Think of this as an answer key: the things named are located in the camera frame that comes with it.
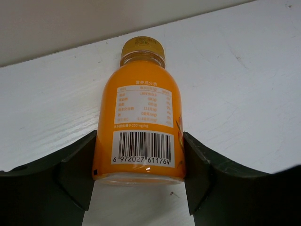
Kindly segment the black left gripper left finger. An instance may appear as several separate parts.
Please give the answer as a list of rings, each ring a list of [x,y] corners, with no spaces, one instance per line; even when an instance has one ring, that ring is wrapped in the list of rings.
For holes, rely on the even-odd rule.
[[[0,172],[2,226],[80,226],[94,180],[96,131],[38,160]]]

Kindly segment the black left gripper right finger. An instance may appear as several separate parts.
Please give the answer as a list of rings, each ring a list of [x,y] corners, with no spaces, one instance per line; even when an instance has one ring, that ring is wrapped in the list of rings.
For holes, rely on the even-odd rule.
[[[243,166],[184,133],[185,189],[197,226],[298,226],[301,168],[269,174]]]

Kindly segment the orange juice bottle yellow cap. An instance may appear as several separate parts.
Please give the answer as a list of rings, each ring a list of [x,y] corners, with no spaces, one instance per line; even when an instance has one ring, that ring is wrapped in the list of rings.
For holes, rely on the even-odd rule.
[[[94,180],[107,184],[178,184],[185,178],[182,104],[154,38],[128,40],[101,101]]]

